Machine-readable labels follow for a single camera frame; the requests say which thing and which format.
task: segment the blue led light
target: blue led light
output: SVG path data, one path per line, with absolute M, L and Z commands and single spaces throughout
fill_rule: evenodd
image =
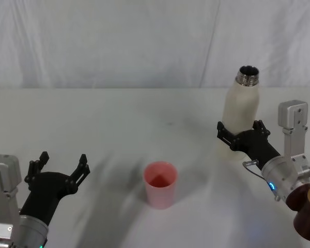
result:
M 275 190 L 275 186 L 274 186 L 273 182 L 269 182 L 269 186 L 270 186 L 271 190 Z

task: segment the cup rim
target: cup rim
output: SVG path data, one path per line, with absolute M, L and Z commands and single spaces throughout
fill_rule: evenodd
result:
M 166 163 L 167 165 L 169 165 L 171 168 L 174 169 L 174 172 L 175 172 L 175 179 L 174 179 L 174 181 L 173 181 L 172 183 L 170 183 L 168 186 L 165 186 L 165 187 L 155 187 L 155 186 L 151 185 L 150 183 L 148 183 L 148 182 L 146 181 L 146 178 L 145 178 L 146 169 L 147 169 L 149 166 L 151 166 L 152 164 L 155 164 L 155 163 Z M 150 186 L 150 187 L 152 187 L 152 188 L 154 188 L 154 189 L 158 189 L 158 190 L 166 190 L 166 189 L 168 189 L 168 188 L 173 187 L 173 185 L 175 185 L 175 183 L 177 182 L 177 180 L 178 180 L 178 171 L 177 171 L 176 167 L 175 167 L 173 164 L 171 164 L 170 162 L 167 162 L 167 161 L 154 161 L 154 162 L 151 162 L 151 163 L 147 164 L 147 166 L 146 166 L 146 168 L 144 169 L 144 172 L 143 172 L 143 181 L 144 181 L 144 183 L 147 184 L 148 186 Z

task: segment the water bottle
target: water bottle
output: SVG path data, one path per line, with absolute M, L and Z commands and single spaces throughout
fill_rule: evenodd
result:
M 253 66 L 243 66 L 226 95 L 222 123 L 233 134 L 253 127 L 259 104 L 259 71 Z M 232 151 L 222 141 L 219 143 L 219 155 L 222 159 L 241 160 L 245 154 Z

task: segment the bottle neck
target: bottle neck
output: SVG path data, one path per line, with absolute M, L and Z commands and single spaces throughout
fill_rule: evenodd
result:
M 243 66 L 238 71 L 236 81 L 243 86 L 254 86 L 259 83 L 258 81 L 258 69 L 253 66 Z

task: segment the white tabletop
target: white tabletop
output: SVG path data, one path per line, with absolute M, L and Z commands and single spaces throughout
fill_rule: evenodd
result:
M 309 103 L 310 89 L 262 88 L 257 118 L 283 152 L 282 101 Z M 0 90 L 0 153 L 29 160 L 48 151 L 44 171 L 70 175 L 85 153 L 91 174 L 63 198 L 47 248 L 310 247 L 293 228 L 295 213 L 240 163 L 217 162 L 216 124 L 226 89 Z M 165 160 L 179 170 L 177 202 L 145 203 L 141 172 Z M 28 196 L 19 186 L 18 202 Z

